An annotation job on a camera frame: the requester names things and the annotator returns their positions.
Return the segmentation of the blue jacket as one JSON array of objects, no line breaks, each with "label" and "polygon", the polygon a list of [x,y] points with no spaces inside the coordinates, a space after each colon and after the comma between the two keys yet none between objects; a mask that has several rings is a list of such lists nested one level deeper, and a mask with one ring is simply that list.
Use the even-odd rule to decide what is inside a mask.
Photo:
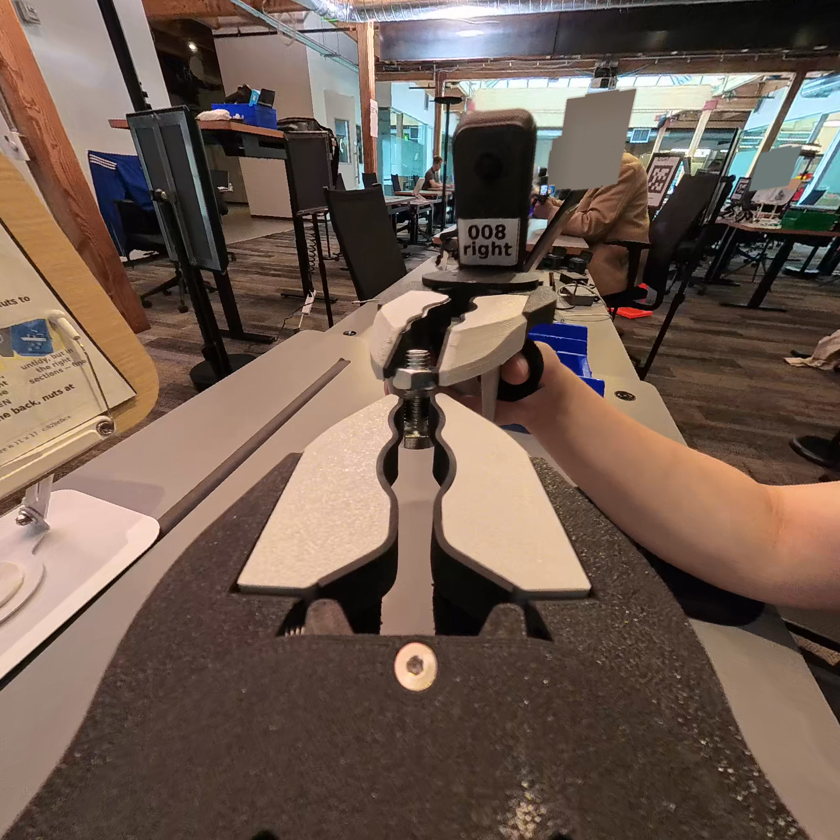
[{"label": "blue jacket", "polygon": [[88,150],[87,162],[101,217],[119,255],[125,258],[123,231],[115,203],[128,198],[143,209],[153,209],[140,159],[135,154]]}]

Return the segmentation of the person's right forearm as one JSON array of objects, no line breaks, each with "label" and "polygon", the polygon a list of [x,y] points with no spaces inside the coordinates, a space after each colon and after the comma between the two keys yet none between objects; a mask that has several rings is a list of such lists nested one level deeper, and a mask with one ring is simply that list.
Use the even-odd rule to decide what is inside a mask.
[{"label": "person's right forearm", "polygon": [[838,482],[761,484],[574,391],[534,437],[629,537],[729,592],[838,610]]}]

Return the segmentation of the green bin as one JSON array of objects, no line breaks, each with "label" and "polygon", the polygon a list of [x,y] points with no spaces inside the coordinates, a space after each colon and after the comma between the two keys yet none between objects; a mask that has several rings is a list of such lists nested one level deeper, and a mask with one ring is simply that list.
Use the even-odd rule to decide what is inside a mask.
[{"label": "green bin", "polygon": [[791,206],[780,221],[782,229],[813,233],[832,232],[837,229],[838,225],[838,209],[805,205]]}]

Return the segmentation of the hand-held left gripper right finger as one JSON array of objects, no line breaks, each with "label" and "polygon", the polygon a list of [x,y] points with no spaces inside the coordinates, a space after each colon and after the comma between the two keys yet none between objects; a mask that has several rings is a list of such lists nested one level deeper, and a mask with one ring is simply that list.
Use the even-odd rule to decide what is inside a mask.
[{"label": "hand-held left gripper right finger", "polygon": [[449,395],[430,403],[430,564],[438,634],[478,634],[501,604],[585,599],[592,584],[527,451]]}]

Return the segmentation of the black mesh office chair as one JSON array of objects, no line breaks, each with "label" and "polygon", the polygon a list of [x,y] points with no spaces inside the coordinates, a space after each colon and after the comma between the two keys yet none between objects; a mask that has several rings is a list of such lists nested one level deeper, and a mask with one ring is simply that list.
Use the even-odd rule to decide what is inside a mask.
[{"label": "black mesh office chair", "polygon": [[712,174],[684,176],[651,223],[648,244],[624,239],[607,242],[625,249],[628,257],[626,289],[603,297],[613,316],[619,308],[635,308],[643,313],[656,311],[665,300],[669,279],[672,278],[675,284],[668,312],[646,361],[636,364],[641,381],[646,379],[670,324],[686,298],[686,289],[706,236],[707,226],[702,219],[717,184],[718,178]]}]

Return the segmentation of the person's right hand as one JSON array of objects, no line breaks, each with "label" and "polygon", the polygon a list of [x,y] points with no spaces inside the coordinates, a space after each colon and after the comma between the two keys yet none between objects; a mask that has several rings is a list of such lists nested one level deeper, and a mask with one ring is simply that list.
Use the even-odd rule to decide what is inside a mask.
[{"label": "person's right hand", "polygon": [[[544,428],[551,428],[561,417],[571,396],[576,393],[574,388],[582,388],[583,396],[596,396],[579,378],[560,362],[557,354],[549,345],[541,342],[534,343],[539,349],[543,362],[543,370],[538,389],[527,397],[516,402],[496,401],[493,409],[493,421],[500,426],[519,425],[536,435]],[[519,385],[528,381],[530,376],[529,359],[522,353],[515,353],[499,369],[499,382],[509,385]],[[481,387],[468,385],[466,382],[456,387],[444,389],[444,392],[482,416]]]}]

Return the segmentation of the blue plastic bin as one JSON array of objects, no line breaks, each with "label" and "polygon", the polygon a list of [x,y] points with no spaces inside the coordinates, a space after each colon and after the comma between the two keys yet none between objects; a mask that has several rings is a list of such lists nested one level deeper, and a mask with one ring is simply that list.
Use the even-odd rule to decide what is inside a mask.
[{"label": "blue plastic bin", "polygon": [[212,110],[226,110],[231,120],[248,125],[269,130],[277,129],[277,111],[263,104],[220,102],[213,103]]},{"label": "blue plastic bin", "polygon": [[528,379],[517,385],[501,380],[498,386],[498,398],[503,396],[524,397],[533,393],[543,372],[543,364],[538,359],[536,343],[549,346],[562,365],[571,371],[582,383],[589,386],[600,397],[605,395],[605,383],[594,377],[587,357],[587,328],[582,325],[562,322],[538,324],[528,331],[528,337],[521,349],[528,366],[535,364],[534,370],[528,370]]}]

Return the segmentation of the black floor lamp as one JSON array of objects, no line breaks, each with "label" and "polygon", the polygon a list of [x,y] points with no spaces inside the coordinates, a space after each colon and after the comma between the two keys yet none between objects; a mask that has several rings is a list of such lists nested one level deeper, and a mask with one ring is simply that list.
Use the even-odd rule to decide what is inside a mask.
[{"label": "black floor lamp", "polygon": [[441,200],[440,200],[440,228],[443,230],[447,227],[448,217],[448,134],[449,121],[452,106],[462,102],[460,96],[441,96],[435,98],[435,103],[444,107],[444,129],[442,133],[442,151],[443,151],[443,181],[441,186]]}]

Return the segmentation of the black foam pad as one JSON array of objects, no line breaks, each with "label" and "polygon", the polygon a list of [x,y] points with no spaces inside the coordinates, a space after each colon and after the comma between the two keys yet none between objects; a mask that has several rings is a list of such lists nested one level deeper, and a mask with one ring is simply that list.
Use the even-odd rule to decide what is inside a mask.
[{"label": "black foam pad", "polygon": [[758,619],[765,604],[684,572],[640,545],[646,561],[665,583],[688,617],[721,626],[742,627]]}]

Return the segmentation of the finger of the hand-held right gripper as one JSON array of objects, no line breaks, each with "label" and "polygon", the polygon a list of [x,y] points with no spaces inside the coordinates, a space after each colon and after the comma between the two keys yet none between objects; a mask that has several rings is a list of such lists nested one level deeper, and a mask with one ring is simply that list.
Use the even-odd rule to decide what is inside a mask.
[{"label": "finger of the hand-held right gripper", "polygon": [[404,293],[385,303],[370,329],[371,367],[381,381],[404,366],[409,350],[432,350],[450,309],[444,293]]},{"label": "finger of the hand-held right gripper", "polygon": [[437,360],[442,387],[482,376],[522,348],[527,335],[527,296],[482,296],[447,329]]}]

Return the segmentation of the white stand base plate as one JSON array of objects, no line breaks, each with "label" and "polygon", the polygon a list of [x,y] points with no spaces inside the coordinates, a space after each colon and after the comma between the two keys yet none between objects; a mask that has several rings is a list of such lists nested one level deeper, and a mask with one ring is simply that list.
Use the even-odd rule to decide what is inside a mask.
[{"label": "white stand base plate", "polygon": [[76,490],[29,488],[1,520],[1,677],[159,537],[151,517]]}]

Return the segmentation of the wooden post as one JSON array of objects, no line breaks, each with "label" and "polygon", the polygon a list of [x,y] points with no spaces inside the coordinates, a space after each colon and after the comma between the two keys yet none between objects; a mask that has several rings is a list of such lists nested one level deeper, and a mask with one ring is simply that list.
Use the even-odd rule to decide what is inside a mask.
[{"label": "wooden post", "polygon": [[375,27],[372,22],[355,25],[363,150],[363,173],[377,173],[378,105],[375,99]]},{"label": "wooden post", "polygon": [[791,77],[791,82],[785,91],[779,110],[777,111],[773,122],[764,134],[763,142],[760,147],[761,153],[768,152],[773,148],[774,143],[782,129],[782,125],[791,110],[791,106],[802,89],[804,81],[807,79],[808,72],[809,70],[798,70]]},{"label": "wooden post", "polygon": [[62,232],[134,333],[150,324],[125,274],[12,2],[1,2],[1,90]]}]

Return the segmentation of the silver hex bolt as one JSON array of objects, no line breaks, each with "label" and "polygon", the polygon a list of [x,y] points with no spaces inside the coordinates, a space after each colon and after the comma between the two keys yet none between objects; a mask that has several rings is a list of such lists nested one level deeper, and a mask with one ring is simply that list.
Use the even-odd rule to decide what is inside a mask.
[{"label": "silver hex bolt", "polygon": [[[423,349],[407,350],[401,368],[430,368],[434,370],[430,351]],[[430,396],[433,392],[402,392],[403,446],[406,450],[426,449],[433,445],[428,418]]]}]

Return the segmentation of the white page holder bar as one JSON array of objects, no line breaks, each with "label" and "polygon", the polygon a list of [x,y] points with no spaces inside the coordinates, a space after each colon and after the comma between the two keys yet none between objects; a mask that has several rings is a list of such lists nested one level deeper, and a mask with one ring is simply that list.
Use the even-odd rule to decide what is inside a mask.
[{"label": "white page holder bar", "polygon": [[100,415],[26,453],[3,456],[1,498],[25,491],[39,480],[53,475],[59,467],[99,446],[115,432],[114,419]]}]

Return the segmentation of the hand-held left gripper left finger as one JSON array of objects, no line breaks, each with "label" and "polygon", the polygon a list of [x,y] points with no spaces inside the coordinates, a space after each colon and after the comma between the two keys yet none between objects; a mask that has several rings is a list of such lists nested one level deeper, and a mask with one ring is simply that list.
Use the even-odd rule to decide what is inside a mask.
[{"label": "hand-held left gripper left finger", "polygon": [[386,395],[305,448],[240,572],[242,592],[338,602],[357,634],[378,634],[397,573],[393,484],[402,400]]}]

